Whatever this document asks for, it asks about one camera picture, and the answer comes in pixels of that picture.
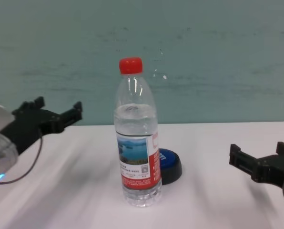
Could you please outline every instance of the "bottle base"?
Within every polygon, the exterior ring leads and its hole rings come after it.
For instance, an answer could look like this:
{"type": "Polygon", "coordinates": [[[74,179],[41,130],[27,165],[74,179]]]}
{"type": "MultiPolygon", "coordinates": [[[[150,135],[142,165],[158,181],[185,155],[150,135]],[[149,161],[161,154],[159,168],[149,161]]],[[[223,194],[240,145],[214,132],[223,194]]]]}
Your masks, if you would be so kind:
{"type": "Polygon", "coordinates": [[[135,207],[148,207],[158,202],[161,197],[162,181],[147,190],[134,190],[123,186],[125,200],[135,207]]]}

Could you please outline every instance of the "bottle neck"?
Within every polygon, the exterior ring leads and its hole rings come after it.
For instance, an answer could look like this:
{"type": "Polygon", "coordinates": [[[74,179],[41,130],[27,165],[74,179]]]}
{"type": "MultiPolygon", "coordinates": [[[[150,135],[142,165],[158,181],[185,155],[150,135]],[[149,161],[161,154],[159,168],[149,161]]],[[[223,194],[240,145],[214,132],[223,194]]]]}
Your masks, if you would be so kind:
{"type": "Polygon", "coordinates": [[[138,73],[138,74],[122,74],[121,75],[123,78],[141,78],[143,77],[142,76],[142,73],[138,73]]]}

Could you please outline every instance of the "white table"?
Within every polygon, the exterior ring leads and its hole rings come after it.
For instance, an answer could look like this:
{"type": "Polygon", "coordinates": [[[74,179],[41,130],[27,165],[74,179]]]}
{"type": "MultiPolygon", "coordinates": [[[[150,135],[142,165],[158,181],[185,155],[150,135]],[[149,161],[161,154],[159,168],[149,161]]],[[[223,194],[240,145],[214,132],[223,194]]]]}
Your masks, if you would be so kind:
{"type": "MultiPolygon", "coordinates": [[[[228,165],[230,144],[255,157],[275,153],[283,123],[159,125],[160,147],[175,151],[182,177],[149,208],[122,197],[113,126],[74,126],[48,135],[35,169],[0,186],[0,229],[284,229],[284,199],[228,165]]],[[[38,143],[4,180],[21,175],[38,143]]]]}

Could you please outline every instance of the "round blue object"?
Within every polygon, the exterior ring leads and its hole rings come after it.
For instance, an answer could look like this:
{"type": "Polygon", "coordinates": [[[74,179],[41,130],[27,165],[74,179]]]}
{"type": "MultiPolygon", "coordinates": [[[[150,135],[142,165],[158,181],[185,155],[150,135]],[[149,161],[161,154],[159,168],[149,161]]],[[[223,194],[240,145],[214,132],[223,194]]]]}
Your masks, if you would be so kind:
{"type": "Polygon", "coordinates": [[[160,149],[160,168],[166,169],[175,165],[175,153],[168,149],[160,149]]]}

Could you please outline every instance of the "wall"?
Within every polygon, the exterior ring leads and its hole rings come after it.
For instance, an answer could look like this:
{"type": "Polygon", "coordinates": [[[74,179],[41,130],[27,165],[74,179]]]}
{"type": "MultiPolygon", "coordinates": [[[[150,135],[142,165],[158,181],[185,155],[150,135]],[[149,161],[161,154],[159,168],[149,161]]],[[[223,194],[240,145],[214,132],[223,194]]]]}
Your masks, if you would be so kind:
{"type": "Polygon", "coordinates": [[[0,0],[0,103],[39,95],[111,124],[144,60],[160,123],[284,121],[284,0],[0,0]]]}

